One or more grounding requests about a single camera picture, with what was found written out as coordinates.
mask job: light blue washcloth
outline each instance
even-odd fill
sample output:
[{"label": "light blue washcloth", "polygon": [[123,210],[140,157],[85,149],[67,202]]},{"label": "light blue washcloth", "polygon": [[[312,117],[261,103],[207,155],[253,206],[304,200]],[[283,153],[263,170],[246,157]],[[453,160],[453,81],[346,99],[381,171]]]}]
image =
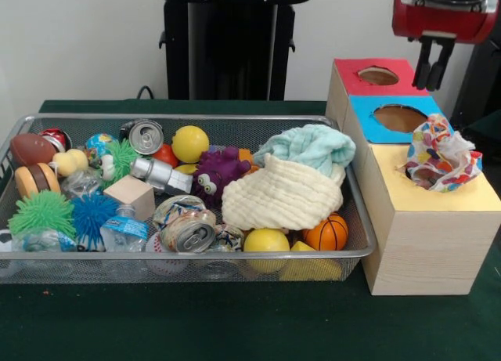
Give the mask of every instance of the light blue washcloth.
[{"label": "light blue washcloth", "polygon": [[306,125],[272,136],[254,154],[254,163],[263,167],[265,154],[270,153],[280,160],[305,164],[330,177],[333,164],[346,168],[351,163],[355,148],[351,138],[338,130],[326,125]]}]

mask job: plastic water bottle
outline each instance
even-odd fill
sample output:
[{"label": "plastic water bottle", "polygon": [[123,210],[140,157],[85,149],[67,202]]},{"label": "plastic water bottle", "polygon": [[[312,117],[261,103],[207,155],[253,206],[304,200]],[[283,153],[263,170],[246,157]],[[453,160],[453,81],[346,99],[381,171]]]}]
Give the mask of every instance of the plastic water bottle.
[{"label": "plastic water bottle", "polygon": [[106,251],[142,251],[148,237],[148,226],[135,220],[135,209],[122,204],[117,215],[110,218],[100,229]]}]

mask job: green spiky ball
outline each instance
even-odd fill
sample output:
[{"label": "green spiky ball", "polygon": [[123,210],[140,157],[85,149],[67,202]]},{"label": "green spiky ball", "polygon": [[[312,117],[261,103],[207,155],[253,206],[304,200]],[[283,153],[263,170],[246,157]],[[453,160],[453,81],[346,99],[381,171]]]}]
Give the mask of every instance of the green spiky ball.
[{"label": "green spiky ball", "polygon": [[42,191],[16,202],[19,210],[9,220],[12,235],[35,228],[59,230],[72,240],[76,230],[73,227],[72,212],[74,206],[64,195],[53,191]]},{"label": "green spiky ball", "polygon": [[135,152],[131,147],[131,143],[128,139],[124,139],[122,143],[117,141],[111,142],[106,148],[110,151],[111,156],[113,156],[115,176],[113,180],[104,183],[104,189],[128,175],[131,172],[131,162],[137,157],[141,157],[141,155]]}]

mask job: white wall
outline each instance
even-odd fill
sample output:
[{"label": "white wall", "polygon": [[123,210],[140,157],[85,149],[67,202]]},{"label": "white wall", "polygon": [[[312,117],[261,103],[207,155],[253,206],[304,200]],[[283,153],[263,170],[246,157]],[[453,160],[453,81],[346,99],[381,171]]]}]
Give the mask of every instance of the white wall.
[{"label": "white wall", "polygon": [[[391,31],[393,0],[296,6],[287,99],[326,99],[334,57],[405,57],[418,44]],[[162,0],[0,0],[0,139],[44,99],[124,99],[141,85],[165,97]],[[450,112],[471,47],[458,46],[435,94]]]}]

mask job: black stand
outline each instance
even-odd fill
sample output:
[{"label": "black stand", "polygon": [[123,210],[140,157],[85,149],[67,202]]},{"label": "black stand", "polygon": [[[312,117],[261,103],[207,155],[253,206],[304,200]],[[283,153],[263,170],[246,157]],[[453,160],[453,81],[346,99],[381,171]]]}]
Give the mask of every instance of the black stand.
[{"label": "black stand", "polygon": [[308,0],[166,0],[169,99],[283,100],[292,4]]}]

